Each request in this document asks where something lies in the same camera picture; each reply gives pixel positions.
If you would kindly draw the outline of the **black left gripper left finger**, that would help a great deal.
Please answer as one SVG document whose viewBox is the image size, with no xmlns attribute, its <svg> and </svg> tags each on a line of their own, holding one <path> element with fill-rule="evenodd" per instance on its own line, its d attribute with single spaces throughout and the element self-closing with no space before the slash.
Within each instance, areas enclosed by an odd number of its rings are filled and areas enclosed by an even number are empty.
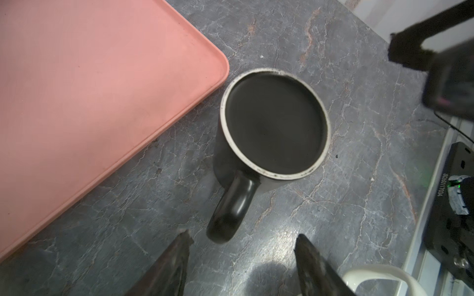
<svg viewBox="0 0 474 296">
<path fill-rule="evenodd" d="M 185 289 L 190 247 L 188 230 L 180 233 L 144 276 L 127 291 L 128 296 L 182 296 Z"/>
</svg>

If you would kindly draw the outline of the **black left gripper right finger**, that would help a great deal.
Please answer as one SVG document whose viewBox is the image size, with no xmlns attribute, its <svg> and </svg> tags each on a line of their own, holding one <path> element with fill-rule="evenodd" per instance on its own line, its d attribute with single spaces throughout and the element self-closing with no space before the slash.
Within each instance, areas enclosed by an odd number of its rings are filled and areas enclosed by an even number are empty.
<svg viewBox="0 0 474 296">
<path fill-rule="evenodd" d="M 356 295 L 304 234 L 298 235 L 294 252 L 302 296 Z"/>
</svg>

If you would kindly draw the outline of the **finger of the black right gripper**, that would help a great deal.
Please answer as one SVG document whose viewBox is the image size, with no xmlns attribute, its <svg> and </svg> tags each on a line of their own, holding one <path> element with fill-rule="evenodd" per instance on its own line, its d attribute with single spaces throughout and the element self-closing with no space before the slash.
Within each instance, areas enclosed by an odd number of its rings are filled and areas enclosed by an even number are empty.
<svg viewBox="0 0 474 296">
<path fill-rule="evenodd" d="M 474 2 L 468 0 L 416 23 L 402 32 L 392 33 L 388 60 L 411 70 L 428 71 L 437 52 L 422 48 L 422 43 L 473 17 Z"/>
</svg>

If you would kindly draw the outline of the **black mug white rim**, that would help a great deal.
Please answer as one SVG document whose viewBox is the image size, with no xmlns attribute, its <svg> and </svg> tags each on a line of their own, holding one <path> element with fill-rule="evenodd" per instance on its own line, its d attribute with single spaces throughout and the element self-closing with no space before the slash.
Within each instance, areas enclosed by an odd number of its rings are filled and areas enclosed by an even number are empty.
<svg viewBox="0 0 474 296">
<path fill-rule="evenodd" d="M 330 140 L 328 112 L 306 82 L 271 68 L 236 76 L 219 108 L 213 169 L 225 192 L 207 237 L 229 242 L 253 198 L 311 175 Z"/>
</svg>

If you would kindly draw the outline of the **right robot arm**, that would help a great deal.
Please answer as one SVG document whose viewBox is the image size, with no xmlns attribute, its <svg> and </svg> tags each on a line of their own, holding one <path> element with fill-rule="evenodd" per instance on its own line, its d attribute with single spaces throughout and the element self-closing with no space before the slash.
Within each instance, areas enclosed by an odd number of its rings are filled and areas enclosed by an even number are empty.
<svg viewBox="0 0 474 296">
<path fill-rule="evenodd" d="M 474 120 L 474 40 L 441 52 L 422 48 L 435 35 L 474 18 L 474 2 L 463 1 L 402 32 L 392 33 L 388 60 L 405 68 L 427 72 L 422 103 L 425 107 Z"/>
</svg>

